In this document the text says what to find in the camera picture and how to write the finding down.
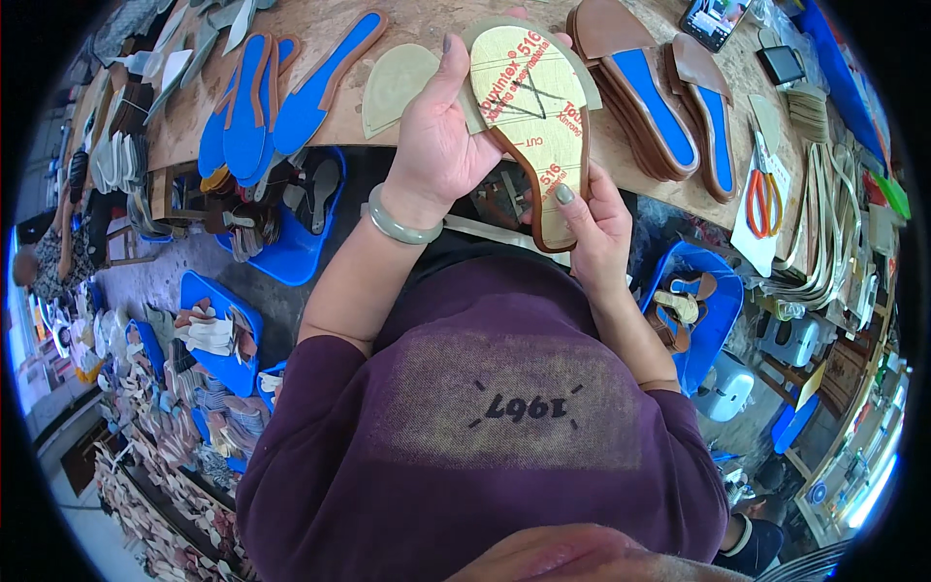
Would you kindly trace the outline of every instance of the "wrist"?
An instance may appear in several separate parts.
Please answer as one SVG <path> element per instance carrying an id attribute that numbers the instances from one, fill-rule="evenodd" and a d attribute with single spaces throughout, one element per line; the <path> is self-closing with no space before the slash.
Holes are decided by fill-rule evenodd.
<path id="1" fill-rule="evenodd" d="M 417 230 L 430 230 L 441 223 L 452 205 L 424 196 L 389 173 L 382 186 L 382 206 L 394 221 Z"/>
<path id="2" fill-rule="evenodd" d="M 592 292 L 588 294 L 588 304 L 593 313 L 604 318 L 622 318 L 633 311 L 640 311 L 628 287 L 611 292 Z"/>

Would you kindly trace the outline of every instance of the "gray nail polish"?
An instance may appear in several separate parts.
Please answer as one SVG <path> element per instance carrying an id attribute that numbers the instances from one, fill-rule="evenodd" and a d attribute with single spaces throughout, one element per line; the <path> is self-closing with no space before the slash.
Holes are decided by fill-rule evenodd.
<path id="1" fill-rule="evenodd" d="M 569 204 L 575 198 L 573 189 L 564 183 L 556 186 L 556 191 L 554 194 L 556 195 L 556 199 L 560 202 L 560 204 Z"/>

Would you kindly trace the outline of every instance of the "phone screen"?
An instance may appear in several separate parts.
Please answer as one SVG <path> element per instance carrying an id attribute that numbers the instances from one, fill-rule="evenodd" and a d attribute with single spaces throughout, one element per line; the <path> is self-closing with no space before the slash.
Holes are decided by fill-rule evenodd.
<path id="1" fill-rule="evenodd" d="M 682 17 L 682 29 L 714 52 L 724 46 L 752 0 L 695 0 Z"/>

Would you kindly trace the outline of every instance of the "orange-handled scissors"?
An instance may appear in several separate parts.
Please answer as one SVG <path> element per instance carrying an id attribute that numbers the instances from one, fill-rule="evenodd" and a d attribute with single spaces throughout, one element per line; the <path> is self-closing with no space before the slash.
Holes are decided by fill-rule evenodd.
<path id="1" fill-rule="evenodd" d="M 750 174 L 750 186 L 747 191 L 747 223 L 750 231 L 756 238 L 775 237 L 782 228 L 782 196 L 776 177 L 769 171 L 769 153 L 763 141 L 762 133 L 756 128 L 753 131 L 753 154 L 756 156 L 757 167 Z M 760 224 L 757 224 L 757 214 L 760 215 Z"/>

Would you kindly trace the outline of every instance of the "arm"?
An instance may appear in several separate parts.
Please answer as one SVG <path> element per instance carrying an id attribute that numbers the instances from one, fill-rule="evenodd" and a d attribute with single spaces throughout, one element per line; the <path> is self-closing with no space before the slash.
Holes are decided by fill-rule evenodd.
<path id="1" fill-rule="evenodd" d="M 585 289 L 601 341 L 627 365 L 641 389 L 680 392 L 672 356 L 627 288 L 630 212 L 604 169 L 589 162 L 588 175 L 587 203 L 562 186 L 557 200 L 578 238 L 573 272 Z"/>
<path id="2" fill-rule="evenodd" d="M 67 181 L 65 181 L 64 190 L 61 193 L 59 193 L 59 206 L 58 206 L 58 209 L 55 210 L 55 218 L 52 219 L 52 230 L 54 230 L 56 234 L 61 232 L 62 217 L 64 215 L 64 205 L 65 205 L 65 202 L 70 197 L 71 197 L 71 185 Z"/>
<path id="3" fill-rule="evenodd" d="M 428 230 L 501 161 L 502 151 L 484 133 L 470 136 L 456 100 L 469 70 L 463 41 L 447 35 L 439 70 L 401 118 L 398 154 L 382 205 L 404 226 Z M 335 335 L 366 356 L 425 245 L 407 245 L 383 234 L 363 216 L 320 276 L 304 308 L 298 344 Z"/>
<path id="4" fill-rule="evenodd" d="M 59 259 L 59 280 L 64 281 L 71 272 L 71 214 L 74 204 L 66 200 L 61 213 L 61 258 Z"/>

